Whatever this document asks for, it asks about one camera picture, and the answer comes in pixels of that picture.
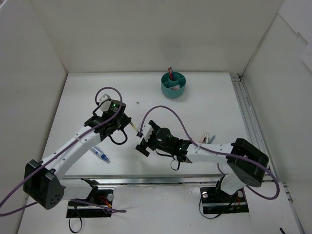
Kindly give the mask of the yellow transparent pen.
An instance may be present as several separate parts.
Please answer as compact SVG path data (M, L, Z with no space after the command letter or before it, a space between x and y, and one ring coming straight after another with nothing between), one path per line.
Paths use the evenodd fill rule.
M135 133L137 134L138 133L137 127L132 122L130 122L130 125L134 129Z

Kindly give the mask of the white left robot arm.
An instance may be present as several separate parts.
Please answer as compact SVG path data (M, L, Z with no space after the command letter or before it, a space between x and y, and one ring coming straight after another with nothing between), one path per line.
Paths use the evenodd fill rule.
M62 200L81 199L85 204L93 204L98 197L94 180L81 178L70 182L63 177L86 152L131 122L124 114L125 108L125 103L111 100L101 116L88 119L76 136L54 154L40 162L29 161L24 172L24 192L47 210Z

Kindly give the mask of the red gel pen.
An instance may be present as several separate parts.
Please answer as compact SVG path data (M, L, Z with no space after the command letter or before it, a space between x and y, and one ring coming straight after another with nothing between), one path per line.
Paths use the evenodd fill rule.
M168 68L168 74L169 74L170 80L173 80L173 74L172 74L172 68L171 67Z

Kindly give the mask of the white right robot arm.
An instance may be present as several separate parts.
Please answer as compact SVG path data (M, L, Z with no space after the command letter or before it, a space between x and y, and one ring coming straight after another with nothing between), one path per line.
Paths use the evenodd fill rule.
M228 200L245 186L259 188L269 162L263 152L243 138L227 144L193 143L173 136L168 128L161 128L152 120L139 125L137 136L141 138L141 143L136 150L145 156L149 155L148 150L151 149L178 163L227 164L231 172L221 179L215 192L222 201Z

